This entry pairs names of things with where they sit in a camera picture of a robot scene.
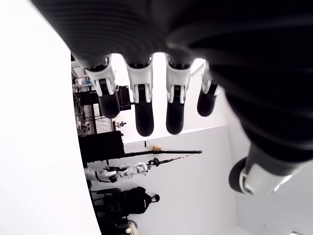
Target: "robotic hand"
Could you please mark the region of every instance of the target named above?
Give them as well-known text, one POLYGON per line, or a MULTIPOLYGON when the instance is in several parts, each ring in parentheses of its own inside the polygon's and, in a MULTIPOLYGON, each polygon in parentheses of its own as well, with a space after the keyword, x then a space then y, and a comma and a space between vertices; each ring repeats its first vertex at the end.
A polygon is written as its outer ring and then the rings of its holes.
POLYGON ((167 54, 172 134, 183 127, 190 66, 204 58, 198 113, 212 113, 221 85, 251 140, 249 155, 230 173, 234 190, 268 195, 313 159, 313 7, 248 0, 32 2, 86 69, 108 118, 119 113, 110 55, 124 56, 143 136, 154 128, 153 53, 167 54))

